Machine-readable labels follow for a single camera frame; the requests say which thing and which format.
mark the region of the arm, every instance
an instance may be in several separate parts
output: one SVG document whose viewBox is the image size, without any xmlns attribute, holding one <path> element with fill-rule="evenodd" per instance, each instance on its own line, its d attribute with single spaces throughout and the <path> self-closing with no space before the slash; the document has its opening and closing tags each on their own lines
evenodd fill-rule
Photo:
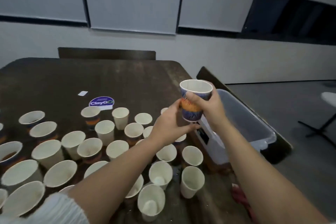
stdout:
<svg viewBox="0 0 336 224">
<path fill-rule="evenodd" d="M 223 141 L 233 170 L 260 223 L 328 223 L 230 123 L 215 88 L 209 101 L 190 92 L 187 98 L 204 110 L 211 128 Z"/>
<path fill-rule="evenodd" d="M 156 120 L 146 140 L 89 175 L 69 191 L 69 197 L 84 210 L 90 223 L 107 223 L 152 157 L 183 134 L 199 128 L 196 124 L 177 126 L 179 105 L 180 100 L 177 100 Z"/>
</svg>

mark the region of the white chair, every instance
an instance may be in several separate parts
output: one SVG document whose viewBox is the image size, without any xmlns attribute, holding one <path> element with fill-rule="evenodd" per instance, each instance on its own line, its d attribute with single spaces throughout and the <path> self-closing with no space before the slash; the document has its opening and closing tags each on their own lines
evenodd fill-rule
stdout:
<svg viewBox="0 0 336 224">
<path fill-rule="evenodd" d="M 336 93 L 332 93 L 332 92 L 323 92 L 321 94 L 321 98 L 326 101 L 328 104 L 332 105 L 333 107 L 336 107 Z M 314 128 L 308 124 L 305 124 L 302 121 L 298 121 L 300 124 L 310 128 L 311 130 L 313 130 L 313 133 L 310 133 L 308 135 L 306 135 L 306 137 L 312 137 L 315 135 L 319 135 L 321 137 L 323 137 L 324 139 L 326 139 L 329 143 L 332 144 L 332 146 L 334 146 L 336 148 L 336 144 L 329 138 L 327 137 L 323 132 L 325 132 L 326 128 L 336 119 L 336 113 L 329 119 L 327 120 L 327 122 L 325 124 L 323 124 L 320 128 Z"/>
</svg>

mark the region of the wooden table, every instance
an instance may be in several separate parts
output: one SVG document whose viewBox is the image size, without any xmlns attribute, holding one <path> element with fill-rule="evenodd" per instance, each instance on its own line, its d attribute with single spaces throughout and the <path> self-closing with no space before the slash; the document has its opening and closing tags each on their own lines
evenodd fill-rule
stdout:
<svg viewBox="0 0 336 224">
<path fill-rule="evenodd" d="M 154 123 L 160 110 L 180 97 L 179 83 L 190 78 L 175 61 L 20 59 L 0 69 L 0 121 L 5 126 L 7 141 L 23 142 L 22 154 L 31 158 L 36 142 L 18 123 L 21 115 L 44 111 L 47 121 L 58 124 L 59 140 L 74 130 L 84 131 L 87 138 L 95 137 L 95 132 L 88 131 L 80 115 L 90 100 L 112 97 L 114 108 L 130 110 L 129 123 L 134 122 L 134 116 L 140 112 L 152 115 Z M 88 93 L 78 96 L 82 90 Z M 112 120 L 111 110 L 102 111 L 101 119 Z M 116 140 L 125 140 L 125 137 L 123 131 L 115 131 Z M 189 135 L 186 143 L 193 144 Z M 79 182 L 88 168 L 86 164 L 78 164 L 73 183 Z M 165 208 L 154 223 L 250 223 L 245 209 L 231 197 L 229 177 L 210 174 L 205 165 L 201 169 L 205 174 L 204 187 L 194 198 L 184 199 L 179 192 L 180 165 L 173 167 L 174 177 L 166 189 Z M 143 176 L 145 183 L 148 182 L 147 168 Z M 111 219 L 111 223 L 142 222 L 136 203 L 122 204 Z"/>
</svg>

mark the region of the white wall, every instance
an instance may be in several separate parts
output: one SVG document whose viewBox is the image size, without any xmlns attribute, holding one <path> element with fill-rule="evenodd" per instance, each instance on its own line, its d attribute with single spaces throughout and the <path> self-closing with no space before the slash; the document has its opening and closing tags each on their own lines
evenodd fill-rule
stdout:
<svg viewBox="0 0 336 224">
<path fill-rule="evenodd" d="M 193 78 L 206 66 L 224 83 L 336 79 L 336 46 L 0 22 L 0 67 L 56 58 L 58 47 L 156 51 L 157 60 L 175 60 Z"/>
</svg>

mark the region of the forearm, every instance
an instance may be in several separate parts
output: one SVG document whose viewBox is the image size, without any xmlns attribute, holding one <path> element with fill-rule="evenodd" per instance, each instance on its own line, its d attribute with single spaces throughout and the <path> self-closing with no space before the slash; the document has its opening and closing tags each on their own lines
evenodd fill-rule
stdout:
<svg viewBox="0 0 336 224">
<path fill-rule="evenodd" d="M 327 223 L 302 193 L 225 120 L 218 134 L 251 207 L 261 223 Z"/>
<path fill-rule="evenodd" d="M 152 157 L 163 147 L 148 137 L 69 191 L 90 223 L 107 223 Z"/>
</svg>

